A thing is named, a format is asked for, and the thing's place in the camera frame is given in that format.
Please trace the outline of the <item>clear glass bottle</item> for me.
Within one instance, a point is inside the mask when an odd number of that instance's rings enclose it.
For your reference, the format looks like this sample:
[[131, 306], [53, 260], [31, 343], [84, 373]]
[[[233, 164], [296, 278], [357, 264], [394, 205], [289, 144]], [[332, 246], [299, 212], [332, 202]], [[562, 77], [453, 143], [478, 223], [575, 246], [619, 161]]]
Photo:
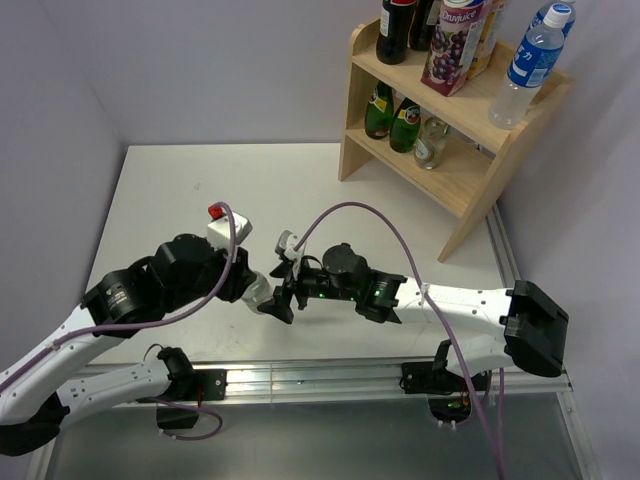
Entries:
[[273, 297], [273, 289], [269, 280], [260, 272], [256, 273], [256, 279], [244, 291], [241, 300], [249, 310], [261, 314], [258, 307], [270, 301]]
[[413, 151], [419, 167], [432, 170], [440, 165], [449, 133], [450, 125], [437, 116], [431, 116], [424, 122]]

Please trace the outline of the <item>green glass bottle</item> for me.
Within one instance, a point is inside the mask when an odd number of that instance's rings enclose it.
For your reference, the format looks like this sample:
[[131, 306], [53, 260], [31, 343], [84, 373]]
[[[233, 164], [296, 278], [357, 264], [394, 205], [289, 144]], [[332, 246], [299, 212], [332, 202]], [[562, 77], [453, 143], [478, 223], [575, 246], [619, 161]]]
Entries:
[[420, 132], [421, 108], [406, 97], [400, 104], [390, 128], [390, 147], [398, 153], [410, 152]]
[[374, 140], [384, 139], [389, 134], [393, 115], [393, 90], [386, 83], [379, 81], [365, 111], [366, 135]]

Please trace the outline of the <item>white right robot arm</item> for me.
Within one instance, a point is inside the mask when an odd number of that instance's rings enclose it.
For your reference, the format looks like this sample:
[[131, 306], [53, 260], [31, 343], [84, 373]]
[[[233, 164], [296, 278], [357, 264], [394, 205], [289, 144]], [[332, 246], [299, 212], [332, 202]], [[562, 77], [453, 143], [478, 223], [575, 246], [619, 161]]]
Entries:
[[376, 323], [426, 320], [470, 330], [474, 337], [438, 347], [429, 375], [446, 390], [510, 366], [543, 378], [563, 372], [569, 316], [533, 282], [493, 290], [424, 284], [371, 268], [346, 243], [330, 247], [317, 268], [304, 254], [277, 252], [281, 262], [271, 275], [281, 283], [257, 309], [287, 324], [294, 319], [293, 302], [304, 309], [311, 299], [328, 299], [349, 301]]

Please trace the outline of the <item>cola glass bottle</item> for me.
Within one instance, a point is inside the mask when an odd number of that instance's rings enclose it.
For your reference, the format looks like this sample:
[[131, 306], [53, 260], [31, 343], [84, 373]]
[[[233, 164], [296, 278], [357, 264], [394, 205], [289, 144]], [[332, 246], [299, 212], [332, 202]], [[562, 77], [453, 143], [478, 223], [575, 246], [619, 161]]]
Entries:
[[418, 0], [409, 32], [409, 47], [428, 51], [439, 21], [441, 0]]
[[396, 65], [406, 58], [408, 36], [416, 0], [383, 0], [376, 55], [387, 65]]

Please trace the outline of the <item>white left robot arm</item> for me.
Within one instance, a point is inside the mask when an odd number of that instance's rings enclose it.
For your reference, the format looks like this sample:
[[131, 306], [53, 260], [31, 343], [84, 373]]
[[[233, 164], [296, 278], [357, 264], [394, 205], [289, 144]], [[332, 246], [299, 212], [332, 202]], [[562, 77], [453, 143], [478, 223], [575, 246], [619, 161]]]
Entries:
[[187, 398], [196, 390], [197, 376], [177, 347], [164, 347], [132, 367], [89, 379], [74, 376], [100, 354], [194, 301], [239, 300], [256, 278], [245, 249], [229, 258], [225, 249], [192, 234], [106, 274], [53, 334], [2, 373], [2, 455], [31, 453], [74, 422], [121, 403]]

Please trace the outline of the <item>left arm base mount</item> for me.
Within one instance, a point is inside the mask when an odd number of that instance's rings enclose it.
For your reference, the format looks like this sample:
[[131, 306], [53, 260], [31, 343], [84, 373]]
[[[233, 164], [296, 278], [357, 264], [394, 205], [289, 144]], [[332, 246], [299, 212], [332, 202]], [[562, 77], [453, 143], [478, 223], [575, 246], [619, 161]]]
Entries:
[[[206, 405], [207, 401], [222, 401], [227, 387], [225, 369], [196, 370], [190, 380], [171, 385], [167, 393], [156, 402], [153, 398], [141, 398], [137, 404], [156, 405], [155, 420], [159, 433], [176, 441], [199, 441], [216, 436], [223, 427], [222, 417]], [[196, 423], [205, 416], [217, 422], [209, 433], [188, 435]]]

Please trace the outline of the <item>orange juice carton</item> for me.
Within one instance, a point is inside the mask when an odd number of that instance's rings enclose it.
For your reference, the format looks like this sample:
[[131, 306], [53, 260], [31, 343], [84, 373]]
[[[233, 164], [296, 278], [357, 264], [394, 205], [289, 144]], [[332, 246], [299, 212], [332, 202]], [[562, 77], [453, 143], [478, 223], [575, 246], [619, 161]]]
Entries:
[[471, 66], [467, 73], [467, 80], [474, 79], [488, 68], [497, 42], [497, 34], [510, 4], [511, 0], [492, 1], [491, 9], [486, 18]]

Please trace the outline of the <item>purple juice carton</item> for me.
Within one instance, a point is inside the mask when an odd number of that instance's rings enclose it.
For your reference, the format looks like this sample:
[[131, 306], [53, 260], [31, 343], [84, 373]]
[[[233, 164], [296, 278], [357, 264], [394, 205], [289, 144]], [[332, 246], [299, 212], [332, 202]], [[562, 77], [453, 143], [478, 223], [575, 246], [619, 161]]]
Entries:
[[492, 0], [442, 1], [421, 82], [450, 97], [465, 83]]

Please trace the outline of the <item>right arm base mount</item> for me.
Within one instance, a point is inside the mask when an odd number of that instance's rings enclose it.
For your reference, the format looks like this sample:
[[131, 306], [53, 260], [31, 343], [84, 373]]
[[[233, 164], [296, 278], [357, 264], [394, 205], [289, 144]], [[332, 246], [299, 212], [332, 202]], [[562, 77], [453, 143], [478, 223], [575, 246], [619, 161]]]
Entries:
[[432, 362], [401, 364], [399, 387], [405, 394], [427, 396], [431, 414], [443, 422], [467, 420], [472, 406], [465, 380]]

